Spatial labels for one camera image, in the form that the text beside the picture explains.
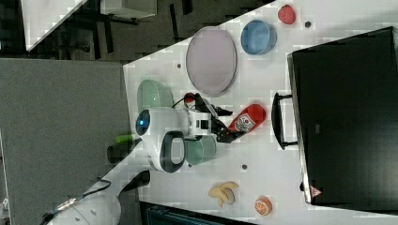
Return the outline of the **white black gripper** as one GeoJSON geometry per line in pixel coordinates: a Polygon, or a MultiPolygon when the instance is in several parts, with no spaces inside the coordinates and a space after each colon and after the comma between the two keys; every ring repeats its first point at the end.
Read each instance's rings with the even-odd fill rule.
{"type": "MultiPolygon", "coordinates": [[[[212,119],[220,116],[230,116],[233,113],[218,106],[214,106],[199,93],[194,95],[194,110],[188,110],[189,134],[191,136],[207,136],[212,134],[212,119]]],[[[218,143],[232,143],[242,137],[244,131],[228,128],[223,122],[218,121],[216,127],[216,141],[218,143]]]]}

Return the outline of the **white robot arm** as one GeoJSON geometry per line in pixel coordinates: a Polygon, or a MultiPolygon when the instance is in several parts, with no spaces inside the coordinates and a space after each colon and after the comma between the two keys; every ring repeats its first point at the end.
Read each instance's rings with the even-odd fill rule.
{"type": "Polygon", "coordinates": [[[221,116],[230,112],[210,104],[200,94],[188,93],[184,103],[194,107],[153,107],[139,113],[135,132],[139,136],[130,153],[83,194],[71,198],[43,215],[39,225],[118,225],[119,195],[142,172],[175,173],[184,164],[172,154],[187,155],[187,141],[214,134],[219,143],[231,143],[244,135],[228,128],[221,116]]]}

